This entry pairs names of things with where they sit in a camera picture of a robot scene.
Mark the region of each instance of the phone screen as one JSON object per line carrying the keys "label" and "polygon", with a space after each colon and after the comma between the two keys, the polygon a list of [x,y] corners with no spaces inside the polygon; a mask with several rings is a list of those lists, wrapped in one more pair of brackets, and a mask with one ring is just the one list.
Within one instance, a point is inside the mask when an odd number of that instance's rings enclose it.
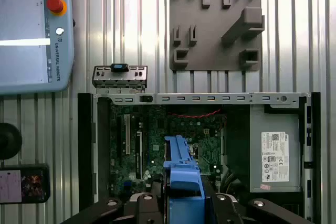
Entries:
{"label": "phone screen", "polygon": [[50,195],[45,168],[0,170],[0,204],[40,203]]}

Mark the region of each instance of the red cable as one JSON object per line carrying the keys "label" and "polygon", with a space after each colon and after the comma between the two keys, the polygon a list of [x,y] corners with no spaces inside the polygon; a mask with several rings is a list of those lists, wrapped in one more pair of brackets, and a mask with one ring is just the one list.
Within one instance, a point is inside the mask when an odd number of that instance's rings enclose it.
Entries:
{"label": "red cable", "polygon": [[218,113],[220,110],[221,109],[216,110],[216,111],[211,112],[211,113],[206,114],[206,115],[179,115],[179,114],[175,114],[175,113],[172,113],[172,115],[175,115],[178,118],[206,118],[208,116],[211,116],[211,115],[214,115],[214,114]]}

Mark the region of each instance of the black knob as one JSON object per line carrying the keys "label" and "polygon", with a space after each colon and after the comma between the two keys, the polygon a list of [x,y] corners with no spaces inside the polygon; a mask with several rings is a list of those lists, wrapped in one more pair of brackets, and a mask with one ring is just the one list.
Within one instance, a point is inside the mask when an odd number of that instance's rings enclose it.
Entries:
{"label": "black knob", "polygon": [[21,149],[20,131],[9,123],[0,123],[0,159],[14,157]]}

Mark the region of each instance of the touchscreen display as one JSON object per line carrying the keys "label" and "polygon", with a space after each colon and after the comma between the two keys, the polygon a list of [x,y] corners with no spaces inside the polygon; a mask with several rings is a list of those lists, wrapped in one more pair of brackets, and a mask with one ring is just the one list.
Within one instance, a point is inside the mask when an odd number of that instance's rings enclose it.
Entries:
{"label": "touchscreen display", "polygon": [[52,82],[46,0],[0,0],[0,86]]}

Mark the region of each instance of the gray wall-mounted holder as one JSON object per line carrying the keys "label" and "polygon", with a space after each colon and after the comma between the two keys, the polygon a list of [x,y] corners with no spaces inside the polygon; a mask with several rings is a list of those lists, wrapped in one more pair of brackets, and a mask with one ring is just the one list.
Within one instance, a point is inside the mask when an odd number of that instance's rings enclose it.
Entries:
{"label": "gray wall-mounted holder", "polygon": [[260,68],[261,0],[170,0],[172,70]]}

